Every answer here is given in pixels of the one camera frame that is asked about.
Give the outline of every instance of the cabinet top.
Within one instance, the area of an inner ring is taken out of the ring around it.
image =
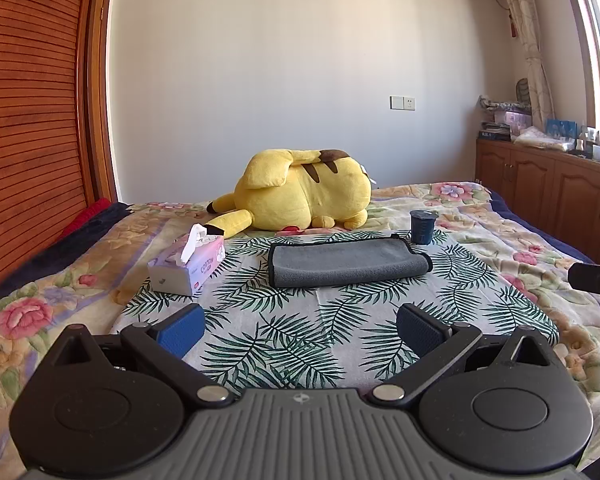
[[[488,139],[477,139],[478,146],[484,147],[498,146],[511,150],[512,152],[529,153],[531,155],[545,156],[558,160],[560,162],[567,162],[576,166],[581,166],[588,170],[597,171],[600,173],[600,162],[597,160],[589,160],[588,158],[580,158],[579,156],[570,155],[569,153],[559,152],[558,150],[548,150],[545,148],[532,148],[529,146],[516,145],[513,142],[506,142],[504,140],[488,140]]]

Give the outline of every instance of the white tablecloth with green leaves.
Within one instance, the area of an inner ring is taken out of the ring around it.
[[[409,238],[407,230],[394,231]],[[302,237],[227,240],[226,259],[194,297],[205,310],[203,338],[185,357],[235,392],[249,386],[369,389],[417,359],[398,338],[401,304],[414,303],[443,322],[470,322],[487,334],[533,325],[555,344],[555,325],[531,301],[442,231],[426,252],[423,276],[320,288],[269,286],[267,252],[274,242],[325,242],[389,236],[358,231]],[[148,280],[113,331],[157,322],[191,298],[151,290]]]

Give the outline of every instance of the red tassel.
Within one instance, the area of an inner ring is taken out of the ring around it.
[[[511,37],[512,38],[517,38],[518,37],[518,32],[516,30],[516,24],[513,23],[513,16],[511,15],[511,13],[509,13],[509,21],[511,22]]]

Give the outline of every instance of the dark blue bed sheet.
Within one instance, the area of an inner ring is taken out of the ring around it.
[[[131,214],[127,204],[116,202],[91,218],[73,233],[58,240],[20,266],[0,283],[0,300],[27,283],[60,272],[87,252],[124,217]]]
[[[575,258],[576,260],[581,260],[581,261],[585,262],[586,264],[593,263],[593,260],[591,258],[589,258],[588,256],[585,256],[579,250],[571,247],[570,245],[567,245],[564,242],[561,242],[560,240],[558,240],[558,238],[554,238],[551,235],[548,235],[547,233],[545,233],[544,231],[541,231],[540,229],[533,227],[529,222],[525,222],[519,216],[514,215],[509,210],[509,208],[507,207],[507,204],[504,202],[504,199],[499,194],[497,194],[494,190],[491,190],[491,189],[489,191],[491,193],[491,208],[496,213],[498,213],[500,216],[502,216],[503,218],[506,218],[507,220],[513,220],[514,222],[518,222],[520,225],[522,225],[522,227],[529,229],[531,232],[534,232],[537,235],[540,235],[542,238],[544,238],[544,240],[546,240],[554,248],[558,249],[559,251],[563,252],[564,254],[568,254],[571,258]]]

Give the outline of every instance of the beige curtain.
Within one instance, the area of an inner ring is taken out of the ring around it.
[[[540,27],[535,0],[507,0],[522,42],[528,67],[527,78],[534,126],[544,131],[547,118],[554,117],[554,103],[540,54]]]

